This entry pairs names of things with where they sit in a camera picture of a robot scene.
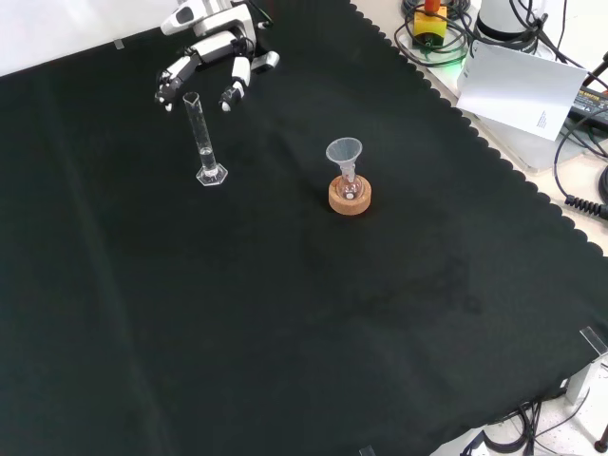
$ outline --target white wall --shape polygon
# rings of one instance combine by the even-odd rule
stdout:
[[[0,75],[159,27],[176,0],[0,0]]]

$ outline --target cable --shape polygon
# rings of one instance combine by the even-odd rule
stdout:
[[[491,440],[487,434],[484,432],[484,443],[485,445],[502,454],[514,453],[523,448],[524,456],[531,456],[534,454],[534,434],[536,433],[536,429],[539,426],[539,421],[541,419],[541,409],[542,409],[542,400],[535,402],[528,402],[520,405],[518,410],[510,413],[505,418],[502,419],[501,422],[506,421],[507,419],[514,418],[515,416],[519,416],[522,420],[522,434],[520,437],[509,444],[499,444]],[[531,410],[532,416],[528,417],[527,412]]]
[[[509,3],[511,4],[511,9],[513,10],[513,13],[515,14],[515,17],[518,19],[518,21],[524,27],[526,27],[526,23],[524,22],[524,20],[520,16],[520,13],[515,8],[515,4],[513,3],[513,0],[509,0]],[[526,17],[529,17],[529,14],[532,12],[531,11],[532,2],[530,1],[528,5],[529,5],[529,7],[526,9],[528,11],[528,16],[526,16]],[[563,15],[563,22],[562,22],[562,24],[563,24],[564,27],[565,27],[565,13],[566,13],[566,9],[567,9],[567,0],[564,0],[564,15]],[[536,18],[535,18],[535,20],[536,21],[541,21],[542,23],[544,23],[544,21],[546,21],[546,18],[548,16],[547,16],[547,14],[544,14],[542,17],[544,18],[544,20],[542,20],[542,19],[539,20],[539,19],[536,19]],[[585,69],[585,71],[587,71],[587,75],[590,78],[598,81],[598,83],[600,83],[601,85],[603,85],[604,87],[606,87],[606,89],[608,89],[608,85],[606,83],[604,83],[598,76],[596,76],[591,71],[589,71],[586,68],[584,68],[581,64],[578,64],[577,62],[575,62],[574,60],[572,60],[570,57],[568,57],[567,55],[565,55],[563,52],[561,52],[560,51],[560,44],[558,44],[557,46],[555,46],[553,44],[553,42],[549,39],[549,37],[547,36],[547,34],[544,33],[544,31],[542,31],[542,28],[540,29],[540,33],[539,33],[539,40],[542,43],[544,43],[546,46],[548,46],[553,51],[553,53],[556,55],[556,57],[559,58],[563,63],[570,62],[575,67],[579,67],[579,68]]]
[[[574,410],[574,412],[573,412],[573,413],[572,413],[572,414],[571,414],[571,415],[570,415],[568,418],[566,418],[566,419],[565,419],[565,420],[563,420],[562,422],[557,423],[556,425],[554,425],[554,426],[550,427],[549,429],[544,430],[544,431],[543,431],[543,432],[541,432],[540,434],[536,434],[536,436],[535,436],[535,437],[537,437],[537,438],[538,438],[538,437],[541,437],[543,434],[546,434],[547,432],[549,432],[549,431],[551,431],[551,430],[553,430],[553,429],[557,429],[557,428],[559,428],[560,426],[565,425],[565,424],[566,424],[567,422],[569,422],[569,421],[570,421],[572,418],[574,418],[574,417],[577,415],[577,413],[579,413],[579,410],[580,410],[580,409],[582,409],[582,406],[584,406],[584,405],[585,405],[585,402],[587,402],[587,398],[589,397],[589,393],[590,393],[590,392],[591,392],[591,389],[588,389],[588,390],[587,390],[587,394],[585,394],[585,398],[584,398],[584,399],[582,400],[582,402],[579,404],[579,406],[577,407],[577,409],[576,409],[576,410]]]
[[[591,216],[600,217],[601,219],[608,220],[608,205],[599,204],[596,202],[589,201],[587,199],[580,199],[573,195],[568,195],[566,191],[561,186],[560,177],[558,176],[558,159],[560,158],[561,148],[566,140],[572,135],[573,131],[579,128],[582,124],[584,124],[589,119],[596,117],[598,114],[602,112],[607,112],[608,107],[600,109],[592,114],[588,114],[580,119],[574,126],[566,126],[568,132],[563,136],[560,145],[558,146],[558,150],[555,153],[555,159],[553,160],[553,176],[555,178],[555,183],[557,184],[560,191],[566,197],[565,203],[569,206],[572,206],[576,209],[579,209],[582,212],[586,212]]]
[[[566,12],[568,11],[568,0],[563,0],[563,16],[561,17],[561,34],[560,40],[558,41],[558,49],[561,46],[561,40],[563,40],[563,34],[566,32]]]
[[[604,204],[608,204],[608,166],[606,166],[606,169],[604,169],[604,172],[599,177],[598,191]]]
[[[247,0],[247,3],[249,3],[249,5],[251,5],[265,19],[264,26],[267,29],[269,29],[270,27],[272,27],[275,24],[275,22],[268,15],[268,13],[265,10],[263,10],[262,8],[260,8],[258,5],[256,5],[256,3],[254,3],[253,0]]]
[[[565,55],[563,52],[561,52],[549,39],[549,37],[546,35],[546,33],[541,32],[541,34],[539,35],[539,39],[541,40],[541,42],[543,42],[545,45],[547,45],[552,51],[553,53],[563,62],[570,62],[572,65],[574,65],[575,67],[579,67],[582,69],[585,69],[585,71],[587,71],[587,75],[597,81],[598,83],[600,83],[602,86],[606,87],[606,89],[608,89],[608,84],[604,83],[598,76],[596,76],[595,74],[593,74],[591,71],[587,70],[586,68],[584,68],[581,64],[578,64],[577,62],[575,62],[574,60],[572,60],[570,57],[568,57],[567,55]]]
[[[601,153],[601,155],[605,158],[608,158],[608,153],[606,153],[604,148],[601,146],[599,141],[596,139],[596,135],[593,132],[593,126],[591,126],[591,125],[587,125],[587,136],[589,136],[589,139],[591,140],[591,142],[593,144],[595,144],[596,147],[599,149],[599,152]]]
[[[516,451],[519,451],[520,449],[522,449],[527,441],[526,429],[529,427],[530,422],[528,420],[528,417],[525,413],[523,406],[518,407],[518,415],[519,415],[520,419],[522,420],[522,435],[516,441],[511,442],[510,444],[499,444],[499,443],[494,442],[492,439],[490,439],[487,436],[487,433],[485,433],[485,431],[484,431],[485,446],[488,447],[489,449],[496,451],[497,453],[501,453],[501,454],[515,453]]]
[[[447,7],[447,11],[448,11],[447,17],[448,18],[459,17],[460,14],[462,13],[465,15],[465,17],[468,18],[468,24],[470,25],[472,23],[472,18],[470,17],[470,15],[468,15],[466,13],[468,8],[470,7],[470,0],[450,0],[447,4],[444,4],[443,6]],[[445,67],[447,65],[462,62],[464,60],[464,58],[466,57],[466,50],[464,48],[465,48],[465,46],[468,45],[468,40],[467,40],[466,34],[464,32],[458,30],[458,34],[456,35],[456,38],[454,38],[449,43],[447,43],[445,45],[440,45],[440,46],[432,46],[428,43],[425,43],[425,42],[419,40],[418,37],[416,37],[413,34],[411,29],[409,28],[409,23],[414,20],[415,12],[417,10],[419,10],[419,8],[421,8],[421,7],[418,6],[418,0],[403,0],[403,2],[402,2],[402,10],[403,10],[403,13],[405,14],[405,22],[404,22],[403,26],[399,27],[395,31],[395,35],[394,35],[394,41],[395,41],[395,44],[397,45],[397,47],[399,48],[399,50],[401,50],[401,52],[403,52],[408,58],[410,58],[410,60],[412,62],[420,65],[421,67]],[[455,29],[450,24],[447,25],[447,28]],[[413,44],[423,47],[422,53],[425,54],[426,56],[428,56],[432,52],[438,53],[438,54],[450,54],[450,53],[454,53],[454,52],[460,52],[460,55],[453,59],[446,59],[441,62],[423,62],[420,59],[418,59],[409,49],[407,49],[406,47],[403,47],[401,42],[398,40],[397,36],[399,35],[399,32],[403,29],[405,29],[406,32],[408,33],[409,37],[411,38],[411,42]],[[449,48],[450,46],[452,46],[454,43],[457,43],[458,41],[461,41],[459,46],[454,47],[454,48]]]
[[[489,424],[489,426],[491,426],[494,424],[503,423],[504,421],[507,421],[509,419],[515,418],[516,416],[519,416],[520,419],[522,420],[522,434],[520,435],[520,437],[516,441],[511,442],[509,444],[499,444],[499,443],[492,441],[487,436],[487,434],[484,432],[485,445],[489,449],[496,451],[498,453],[502,453],[502,454],[514,453],[523,448],[523,452],[522,452],[523,456],[532,456],[535,452],[534,445],[538,445],[539,447],[544,448],[545,450],[549,451],[550,453],[558,454],[556,451],[554,451],[551,448],[548,448],[547,446],[540,443],[538,441],[538,437],[542,436],[543,434],[546,434],[547,432],[549,432],[551,430],[554,430],[555,428],[562,426],[563,424],[567,423],[572,418],[574,418],[575,415],[577,413],[579,413],[580,409],[582,409],[582,406],[584,406],[585,402],[587,401],[590,391],[591,391],[590,389],[587,391],[587,394],[585,395],[582,402],[579,404],[577,409],[568,418],[566,418],[562,422],[560,422],[538,434],[537,434],[537,430],[539,428],[539,422],[541,420],[542,403],[544,401],[560,397],[562,395],[562,393],[555,395],[553,397],[550,397],[550,398],[543,398],[543,399],[540,399],[537,401],[527,402],[527,403],[520,405],[516,411],[509,413],[501,421]]]

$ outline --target electronic device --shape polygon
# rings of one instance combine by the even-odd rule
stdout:
[[[602,110],[604,107],[608,107],[608,96],[583,86],[580,88],[577,98],[572,103],[568,118],[573,121],[579,121],[591,113]],[[608,112],[602,112],[597,116],[590,118],[585,122],[585,125],[592,126],[608,133]]]

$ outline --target white table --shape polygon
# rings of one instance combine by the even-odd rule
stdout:
[[[393,34],[403,24],[401,13],[401,0],[351,0],[365,17],[370,19],[380,30],[393,41]],[[560,10],[561,1],[551,0],[548,12]],[[608,34],[603,24],[608,16],[608,2],[605,0],[579,0],[570,2],[568,21],[566,23],[566,35],[562,44],[562,50],[571,58],[577,60],[581,65],[589,69],[596,67],[601,62],[601,56],[608,50]],[[557,20],[551,19],[547,23],[550,36],[554,36],[561,24]],[[600,37],[594,38],[589,33],[599,33]],[[593,46],[586,46],[580,40],[594,42]],[[432,86],[440,91],[442,96],[456,105],[456,98],[452,93],[426,68],[419,67],[430,80]],[[513,163],[514,168],[520,171],[523,169],[518,165],[517,160],[509,155],[508,148],[504,141],[483,123],[479,122],[474,116],[465,114],[472,122],[473,126],[480,131],[480,135],[494,147],[501,151],[504,159]],[[566,191],[579,198],[601,202],[598,192],[599,175],[608,163],[596,158],[593,155],[583,154],[568,161],[560,166],[560,181]],[[565,216],[575,222],[576,228],[584,232],[591,242],[596,243],[608,255],[608,221],[599,218],[592,218],[583,213],[570,208],[564,204],[564,197],[555,184],[553,175],[550,172],[532,176],[525,174],[526,178],[534,182],[539,187],[539,192],[546,194],[553,203],[562,208]]]
[[[605,0],[579,0],[579,8],[574,8],[574,11],[570,10],[569,14],[567,15],[569,20],[566,25],[568,29],[570,29],[570,33],[566,34],[566,37],[571,36],[573,39],[568,41],[566,38],[564,38],[562,45],[562,50],[566,52],[567,55],[577,60],[581,65],[587,66],[589,69],[595,68],[595,66],[601,61],[601,56],[603,53],[608,50],[608,39],[604,39],[602,43],[605,43],[607,49],[602,50],[602,46],[595,46],[596,50],[594,53],[590,52],[588,47],[585,47],[586,50],[583,51],[584,55],[578,55],[576,53],[576,50],[580,48],[577,46],[576,38],[581,36],[586,36],[587,38],[589,37],[588,34],[585,35],[584,33],[580,35],[577,32],[577,29],[589,28],[592,25],[589,24],[584,15],[581,17],[583,9],[580,4],[588,4],[589,2],[597,1],[603,1],[604,4],[608,4],[608,2],[605,2]],[[361,11],[366,18],[370,19],[377,27],[379,27],[380,31],[385,33],[393,42],[394,32],[403,24],[403,17],[400,10],[401,0],[351,0],[351,2],[355,4],[357,9]],[[548,12],[551,13],[552,11],[555,11],[555,8],[556,3],[554,1],[552,8],[549,8]],[[595,22],[601,21],[602,23],[605,20],[606,18],[601,17],[601,15],[594,19]],[[555,35],[555,30],[556,29],[554,27],[554,32],[550,34],[550,36]],[[599,32],[603,30],[599,24],[598,30]],[[435,75],[421,66],[418,66],[418,69],[425,74],[425,77],[430,80],[432,86],[439,90],[444,98],[449,100],[452,105],[456,105],[457,100],[452,92],[445,85],[443,85]],[[515,169],[523,172],[523,169],[518,165],[517,160],[514,160],[511,156],[509,156],[508,148],[504,145],[504,142],[497,137],[495,132],[491,131],[475,116],[469,114],[465,114],[465,116],[468,117],[472,121],[473,126],[480,131],[480,135],[488,140],[491,147],[501,151],[501,155],[505,160],[512,162]],[[570,194],[576,195],[580,198],[585,198],[587,200],[601,202],[598,192],[598,180],[599,175],[607,164],[607,162],[601,161],[595,156],[583,154],[560,166],[560,181]],[[539,192],[549,196],[554,204],[561,207],[564,215],[573,220],[576,228],[584,232],[590,241],[595,242],[599,247],[601,247],[605,256],[608,255],[608,221],[586,216],[583,213],[566,206],[563,202],[564,197],[555,184],[553,175],[550,172],[537,176],[532,176],[525,173],[524,175],[528,181],[534,182],[538,186]],[[573,402],[577,402],[581,395],[586,391],[588,382],[593,377],[594,367],[596,368],[597,365],[598,363],[591,364],[575,375],[571,380],[573,388],[571,388],[570,391],[573,395],[571,398]],[[454,454],[459,454],[460,451],[462,451],[481,430],[483,430],[482,427],[472,429],[463,434],[461,437],[441,445],[432,454],[432,456],[453,456]]]

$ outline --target black cable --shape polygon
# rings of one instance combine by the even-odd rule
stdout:
[[[599,177],[598,191],[604,204],[608,204],[608,166],[606,166],[606,169],[604,169],[604,172]]]
[[[526,23],[524,22],[524,20],[522,19],[522,17],[520,16],[519,12],[517,11],[517,8],[515,8],[515,4],[513,3],[513,0],[509,0],[509,3],[511,4],[511,9],[513,10],[513,13],[515,14],[515,17],[517,18],[517,20],[524,26],[526,27]],[[527,9],[528,13],[531,12],[531,2],[530,2],[530,7]],[[564,21],[565,21],[565,9],[567,8],[567,0],[564,0]],[[546,18],[548,17],[547,14],[543,15],[544,20],[546,20]],[[544,23],[544,20],[542,19],[536,19],[535,20],[538,22],[540,21],[542,24]],[[549,39],[549,37],[547,36],[546,33],[544,33],[544,31],[542,31],[542,27],[540,27],[539,30],[539,40],[541,42],[543,42],[546,46],[548,46],[553,53],[556,55],[557,58],[559,58],[563,63],[567,63],[570,62],[572,65],[574,65],[575,67],[579,67],[582,69],[585,69],[585,71],[587,71],[587,75],[598,81],[598,83],[600,83],[602,86],[606,87],[606,89],[608,89],[608,85],[606,83],[604,83],[598,76],[596,76],[595,74],[593,74],[591,71],[587,70],[586,68],[584,68],[581,64],[578,64],[577,62],[575,62],[574,60],[572,60],[570,57],[568,57],[567,55],[565,55],[563,52],[560,51],[560,44],[558,44],[557,46],[555,46],[553,44],[553,42]]]
[[[558,454],[557,451],[552,450],[551,448],[547,448],[545,445],[543,445],[541,442],[539,442],[538,440],[536,440],[536,438],[534,439],[534,442],[536,442],[536,445],[538,445],[539,447],[543,447],[544,449],[546,449],[547,451],[549,451],[550,453],[553,454]]]
[[[522,449],[528,439],[526,429],[529,428],[530,422],[523,406],[518,407],[518,416],[522,420],[522,435],[516,441],[509,444],[499,444],[490,439],[484,431],[485,446],[501,454],[515,453]]]
[[[585,402],[587,402],[587,398],[589,397],[589,393],[590,393],[590,392],[591,392],[591,389],[588,389],[588,390],[587,390],[587,394],[585,394],[585,398],[584,398],[584,399],[582,400],[582,402],[579,404],[579,406],[577,407],[577,409],[576,409],[576,410],[574,410],[574,411],[572,412],[572,414],[571,414],[571,415],[570,415],[568,418],[566,418],[566,419],[565,419],[565,420],[563,420],[562,422],[557,423],[556,425],[554,425],[554,426],[550,427],[549,429],[544,430],[544,431],[543,431],[543,432],[541,432],[540,434],[536,434],[536,437],[541,437],[543,434],[546,434],[547,432],[549,432],[549,431],[551,431],[551,430],[553,430],[553,429],[556,429],[556,428],[559,428],[559,427],[560,427],[560,426],[562,426],[562,425],[565,425],[565,424],[566,424],[567,422],[569,422],[569,421],[570,421],[572,418],[574,418],[574,417],[577,415],[577,413],[579,413],[579,410],[580,410],[580,409],[582,409],[582,406],[584,406],[584,405],[585,405]]]
[[[561,17],[561,34],[560,40],[558,41],[558,49],[561,46],[561,40],[563,40],[563,34],[566,32],[566,12],[568,11],[568,0],[563,0],[563,16]]]
[[[247,3],[249,3],[265,19],[266,23],[264,24],[264,26],[267,29],[269,29],[275,24],[275,21],[273,21],[270,15],[268,15],[268,13],[264,9],[260,8],[256,3],[254,3],[253,0],[247,0]]]
[[[573,132],[572,132],[572,136],[574,136],[574,138],[576,139],[576,141],[574,141],[572,138],[568,137],[568,141],[569,141],[569,142],[576,144],[578,147],[584,147],[585,149],[589,150],[589,152],[591,152],[591,153],[592,153],[592,154],[594,154],[594,155],[597,155],[598,157],[600,157],[600,158],[602,158],[602,159],[603,159],[603,158],[605,158],[605,157],[604,157],[604,155],[603,155],[603,154],[602,154],[600,151],[598,151],[598,150],[594,149],[594,148],[593,148],[593,147],[591,147],[591,146],[590,146],[590,145],[589,145],[587,142],[585,142],[585,141],[584,141],[584,140],[583,140],[583,139],[582,139],[582,138],[581,138],[581,137],[580,137],[580,136],[577,134],[577,132],[576,132],[576,131],[573,131]]]
[[[601,152],[601,155],[605,158],[608,158],[608,153],[606,153],[604,148],[601,146],[599,141],[596,139],[596,135],[593,132],[593,126],[591,126],[591,125],[587,125],[587,136],[589,136],[589,139],[591,140],[591,142],[593,144],[595,144],[596,147],[599,149],[599,152]]]
[[[561,52],[554,44],[553,42],[551,42],[551,40],[549,39],[549,37],[546,35],[546,33],[542,32],[539,35],[539,39],[548,47],[550,48],[553,53],[564,63],[566,62],[570,62],[572,65],[574,65],[575,67],[579,67],[582,69],[585,69],[581,64],[578,64],[577,62],[575,62],[574,60],[572,60],[570,57],[568,57],[567,55],[565,55],[563,52]],[[606,87],[606,89],[608,90],[608,84],[604,83],[598,76],[596,76],[595,74],[593,74],[591,71],[585,69],[585,71],[587,71],[587,75],[594,79],[595,81],[598,81],[598,83],[600,83],[602,86]]]
[[[582,119],[580,119],[574,126],[566,126],[566,129],[568,130],[568,132],[565,135],[563,135],[560,145],[558,146],[558,150],[555,153],[555,159],[553,160],[553,174],[555,177],[555,183],[558,185],[558,188],[563,193],[563,195],[566,197],[566,204],[573,205],[574,207],[577,207],[577,209],[585,210],[586,212],[590,212],[590,211],[587,211],[587,209],[588,209],[587,205],[583,204],[583,205],[579,206],[578,204],[580,202],[591,203],[591,201],[581,201],[581,200],[575,199],[575,197],[573,197],[572,195],[568,195],[566,193],[566,191],[563,189],[563,187],[561,186],[560,178],[558,176],[558,159],[560,158],[560,152],[561,152],[561,149],[563,148],[563,144],[570,137],[570,135],[573,134],[574,130],[579,128],[582,124],[584,124],[589,119],[592,119],[592,118],[596,117],[598,114],[601,114],[602,112],[607,112],[607,111],[608,111],[608,107],[605,107],[594,113],[587,114]],[[594,215],[600,216],[600,211],[599,211],[601,209],[600,207],[593,207],[591,209],[592,209],[591,212],[593,212]],[[605,211],[605,216],[608,218],[608,208],[603,209],[603,211]]]
[[[447,10],[448,10],[447,16],[448,17],[450,17],[450,15],[451,15],[451,17],[459,16],[462,13],[465,15],[465,17],[468,18],[468,23],[471,24],[472,18],[470,17],[470,15],[468,15],[466,13],[466,10],[468,10],[468,8],[470,7],[470,0],[451,0],[451,2],[448,2],[447,4],[444,4],[443,6],[447,7]],[[403,52],[408,58],[410,58],[410,60],[412,62],[420,65],[421,67],[444,67],[444,66],[451,65],[454,63],[462,62],[464,60],[464,58],[466,57],[466,50],[464,49],[464,47],[466,47],[468,45],[468,40],[467,40],[466,34],[464,32],[458,30],[459,33],[456,35],[456,37],[452,41],[450,41],[449,43],[447,43],[445,45],[440,45],[440,46],[429,45],[428,43],[425,43],[425,42],[419,40],[418,37],[414,36],[413,32],[409,28],[409,24],[414,20],[415,12],[417,10],[419,10],[419,8],[421,8],[421,7],[418,7],[417,0],[403,0],[402,10],[405,14],[405,22],[404,22],[403,26],[399,27],[395,31],[395,35],[394,35],[395,44],[399,48],[399,50],[401,50],[401,52]],[[447,25],[447,28],[455,29],[450,24]],[[413,44],[417,44],[417,45],[423,47],[423,50],[422,50],[423,54],[432,53],[432,52],[438,53],[438,54],[450,54],[450,53],[454,53],[454,52],[460,52],[460,55],[453,59],[446,59],[441,62],[421,61],[409,49],[407,49],[406,47],[403,47],[401,45],[400,41],[398,40],[397,36],[398,36],[399,32],[403,29],[405,29],[406,32],[408,33],[409,37],[411,38],[411,42]],[[449,48],[458,41],[461,41],[459,46]]]

